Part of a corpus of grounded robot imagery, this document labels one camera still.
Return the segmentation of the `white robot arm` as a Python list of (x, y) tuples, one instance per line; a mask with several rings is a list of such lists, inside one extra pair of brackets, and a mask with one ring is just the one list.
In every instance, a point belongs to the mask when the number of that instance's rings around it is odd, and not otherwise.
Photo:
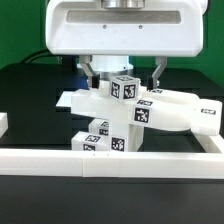
[(157, 80), (169, 57), (194, 57), (203, 48), (208, 0), (50, 0), (46, 46), (77, 55), (86, 75), (129, 70), (131, 56), (152, 56)]

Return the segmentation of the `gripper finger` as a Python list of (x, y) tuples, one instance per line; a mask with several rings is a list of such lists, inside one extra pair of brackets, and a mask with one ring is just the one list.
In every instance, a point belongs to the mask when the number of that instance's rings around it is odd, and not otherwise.
[(100, 75), (96, 74), (92, 69), (90, 63), (92, 62), (91, 55), (80, 55), (79, 64), (81, 65), (84, 73), (87, 76), (87, 84), (89, 88), (99, 88), (100, 85)]
[(161, 76), (161, 74), (163, 73), (163, 71), (167, 66), (167, 58), (164, 56), (156, 57), (155, 62), (156, 62), (156, 69), (154, 70), (152, 75), (147, 78), (148, 90), (153, 90), (158, 87), (159, 77)]

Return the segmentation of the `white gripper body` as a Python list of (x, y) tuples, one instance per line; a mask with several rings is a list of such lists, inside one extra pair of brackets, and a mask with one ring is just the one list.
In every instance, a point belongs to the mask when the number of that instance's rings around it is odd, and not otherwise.
[(194, 57), (203, 48), (204, 0), (51, 0), (46, 45), (56, 55)]

